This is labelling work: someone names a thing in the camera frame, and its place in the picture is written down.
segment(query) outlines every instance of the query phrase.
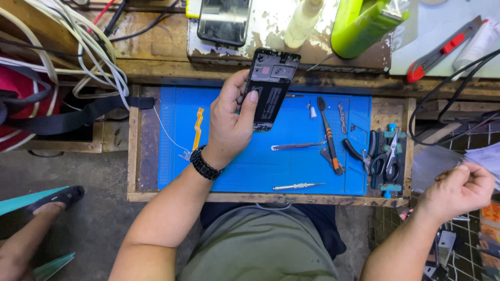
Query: red wire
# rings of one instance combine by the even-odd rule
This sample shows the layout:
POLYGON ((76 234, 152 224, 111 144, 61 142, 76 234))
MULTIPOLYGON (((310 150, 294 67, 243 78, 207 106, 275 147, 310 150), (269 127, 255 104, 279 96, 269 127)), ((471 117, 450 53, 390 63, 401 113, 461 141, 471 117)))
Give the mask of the red wire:
MULTIPOLYGON (((102 9, 102 11, 100 12, 100 14, 95 18, 93 24, 97 24, 97 22, 103 17, 104 13, 108 10, 108 8, 111 6, 111 4, 113 4, 113 2, 115 2, 115 0, 111 0, 109 1, 109 3, 104 7, 104 9, 102 9)), ((90 34, 91 33, 91 30, 92 29, 88 29, 87 30, 87 33, 90 34)))

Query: phone display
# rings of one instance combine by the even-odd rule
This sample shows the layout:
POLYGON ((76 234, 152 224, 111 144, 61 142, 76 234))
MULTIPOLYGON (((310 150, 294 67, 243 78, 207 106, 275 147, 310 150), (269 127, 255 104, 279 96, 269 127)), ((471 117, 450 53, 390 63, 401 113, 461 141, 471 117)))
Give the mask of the phone display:
POLYGON ((245 88, 245 96, 251 91, 258 93, 254 131, 271 130, 300 62, 298 53, 266 48, 255 50, 245 88))
POLYGON ((202 0, 198 37, 241 47, 247 40, 252 0, 202 0))

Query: sandal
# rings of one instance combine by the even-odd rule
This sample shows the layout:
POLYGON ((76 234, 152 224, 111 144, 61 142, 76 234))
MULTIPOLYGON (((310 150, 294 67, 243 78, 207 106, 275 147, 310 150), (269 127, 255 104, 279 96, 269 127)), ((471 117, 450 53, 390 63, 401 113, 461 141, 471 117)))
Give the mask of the sandal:
POLYGON ((41 206, 51 203, 51 202, 62 202, 66 204, 66 209, 71 207, 75 202, 84 197, 85 190, 81 185, 73 185, 60 190, 56 193, 52 193, 49 196, 45 196, 42 199, 28 205, 26 211, 30 214, 40 208, 41 206))

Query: wristwatch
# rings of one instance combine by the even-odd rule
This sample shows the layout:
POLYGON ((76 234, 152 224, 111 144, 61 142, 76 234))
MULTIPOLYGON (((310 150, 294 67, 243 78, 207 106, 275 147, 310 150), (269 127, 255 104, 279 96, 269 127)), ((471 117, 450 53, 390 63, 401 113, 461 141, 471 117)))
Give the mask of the wristwatch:
POLYGON ((222 170, 217 170, 212 167, 210 167, 205 160, 203 160, 202 157, 202 150, 206 147, 207 145, 202 145, 198 148, 196 148, 192 153, 191 153, 191 158, 189 161, 191 161, 192 165, 198 171, 200 175, 202 175, 205 179, 215 181, 217 177, 224 171, 222 170))

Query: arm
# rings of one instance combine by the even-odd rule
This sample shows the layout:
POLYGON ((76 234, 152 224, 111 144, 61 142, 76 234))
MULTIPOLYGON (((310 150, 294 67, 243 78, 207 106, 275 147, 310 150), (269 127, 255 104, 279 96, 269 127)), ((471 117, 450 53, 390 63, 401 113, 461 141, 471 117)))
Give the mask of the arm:
MULTIPOLYGON (((242 70, 228 78, 210 106, 208 144, 201 156, 214 169, 226 167, 252 137, 258 95, 251 92, 243 101, 248 74, 242 70)), ((193 227, 211 187, 212 181, 189 164, 134 220, 109 280, 174 280, 176 247, 193 227)))
POLYGON ((495 186, 483 167, 464 162, 444 171, 420 196, 411 216, 364 263, 361 281, 420 281, 438 228, 452 218, 488 206, 495 186))

